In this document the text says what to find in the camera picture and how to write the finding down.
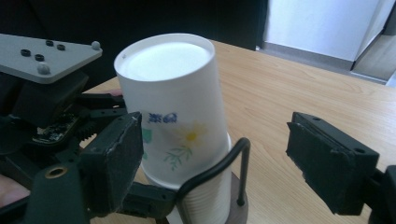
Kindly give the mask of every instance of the wooden table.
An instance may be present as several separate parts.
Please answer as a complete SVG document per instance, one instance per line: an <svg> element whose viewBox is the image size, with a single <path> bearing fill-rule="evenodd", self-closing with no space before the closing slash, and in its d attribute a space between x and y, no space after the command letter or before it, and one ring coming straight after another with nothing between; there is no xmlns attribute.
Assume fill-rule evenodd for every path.
<svg viewBox="0 0 396 224"><path fill-rule="evenodd" d="M396 89L335 74L300 63L213 42L233 143L250 139L247 223L367 223L359 217L334 216L307 186L286 155L293 111L325 119L380 153L378 168L396 164ZM119 88L116 78L94 88ZM239 173L239 162L233 171ZM145 181L141 172L138 180ZM112 214L96 224L155 223L152 219Z"/></svg>

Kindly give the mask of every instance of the paper cup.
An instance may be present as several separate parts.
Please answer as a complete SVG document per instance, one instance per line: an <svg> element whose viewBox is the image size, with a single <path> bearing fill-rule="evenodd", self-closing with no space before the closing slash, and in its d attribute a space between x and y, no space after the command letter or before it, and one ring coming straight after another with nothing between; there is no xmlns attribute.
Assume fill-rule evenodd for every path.
<svg viewBox="0 0 396 224"><path fill-rule="evenodd" d="M178 189L224 158L228 134L210 41L158 35L124 49L114 65L128 112L143 115L142 168L153 182Z"/></svg>

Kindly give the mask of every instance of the cup rim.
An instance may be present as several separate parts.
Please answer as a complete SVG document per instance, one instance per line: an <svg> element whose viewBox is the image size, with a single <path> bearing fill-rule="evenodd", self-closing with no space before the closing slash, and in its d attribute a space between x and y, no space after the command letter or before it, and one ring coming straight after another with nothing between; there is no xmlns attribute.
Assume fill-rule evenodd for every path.
<svg viewBox="0 0 396 224"><path fill-rule="evenodd" d="M193 44L195 46L201 47L203 49L206 49L209 52L209 57L206 60L204 64L199 66L198 68L190 71L189 73L186 73L182 76L178 77L171 77L171 78L166 78L166 79L161 79L161 80L139 80L139 79L132 79L135 82L141 82L141 83L155 83L155 82L166 82L166 81L172 81L178 78L183 78L187 77L193 73L196 73L197 71L201 70L203 67L207 66L210 62L213 61L215 55L216 55L216 49L215 46L210 42L208 39L201 37L199 35L191 35L191 34L184 34L184 33L174 33L174 34L165 34L165 35L155 35L152 37L148 37L142 40L139 40L137 42L134 42L133 44L129 45L125 49L123 49L116 57L114 60L114 68L116 70L116 73L118 76L126 77L120 72L120 67L122 65L123 59L127 58L128 56L132 56L136 54L137 52L150 48L156 45L161 45L165 43L175 43L175 42L180 42L180 43L189 43Z"/></svg>

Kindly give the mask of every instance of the black wire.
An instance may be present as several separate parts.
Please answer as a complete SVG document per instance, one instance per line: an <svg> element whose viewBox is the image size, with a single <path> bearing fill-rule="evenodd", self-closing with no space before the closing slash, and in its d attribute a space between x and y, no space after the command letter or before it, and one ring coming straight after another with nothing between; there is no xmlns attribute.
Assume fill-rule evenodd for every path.
<svg viewBox="0 0 396 224"><path fill-rule="evenodd" d="M177 192L177 202L181 203L190 191L223 172L233 163L242 150L244 150L244 153L242 154L240 185L237 201L238 205L242 206L245 203L244 193L248 177L248 155L250 151L250 141L247 138L239 139L228 155L218 164L186 181L186 183L184 183Z"/></svg>

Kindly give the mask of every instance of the white wall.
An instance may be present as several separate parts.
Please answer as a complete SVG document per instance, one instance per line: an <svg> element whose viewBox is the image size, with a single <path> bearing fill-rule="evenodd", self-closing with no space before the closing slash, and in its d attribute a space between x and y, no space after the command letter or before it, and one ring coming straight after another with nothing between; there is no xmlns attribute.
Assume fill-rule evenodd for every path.
<svg viewBox="0 0 396 224"><path fill-rule="evenodd" d="M353 62L382 29L385 8L394 2L269 0L263 41Z"/></svg>
<svg viewBox="0 0 396 224"><path fill-rule="evenodd" d="M371 24L369 25L366 35L361 43L358 57L370 45L373 39L382 31L394 4L395 0L378 1L378 5L375 9Z"/></svg>

